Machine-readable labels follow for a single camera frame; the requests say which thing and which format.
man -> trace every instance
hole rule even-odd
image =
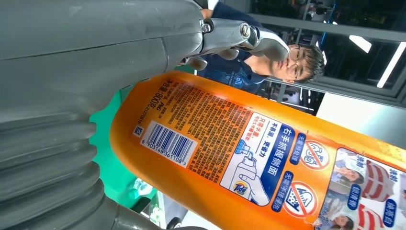
[[[235,10],[224,3],[217,3],[214,10],[203,9],[204,18],[223,18],[245,21],[262,27],[250,16]],[[324,59],[316,46],[290,45],[287,59],[274,62],[266,56],[257,57],[240,50],[238,57],[228,61],[218,55],[207,55],[206,69],[197,75],[250,92],[256,93],[267,76],[274,76],[286,83],[308,82],[324,74]]]

bottle label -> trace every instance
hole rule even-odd
[[[405,229],[404,172],[346,148],[333,164],[316,230]]]
[[[405,174],[178,78],[165,78],[131,139],[287,226],[399,229]]]

white wall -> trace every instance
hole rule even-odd
[[[326,93],[317,117],[406,149],[405,109]]]

orange bottle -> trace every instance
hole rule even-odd
[[[110,139],[130,171],[224,230],[406,224],[405,150],[188,73],[138,83]]]

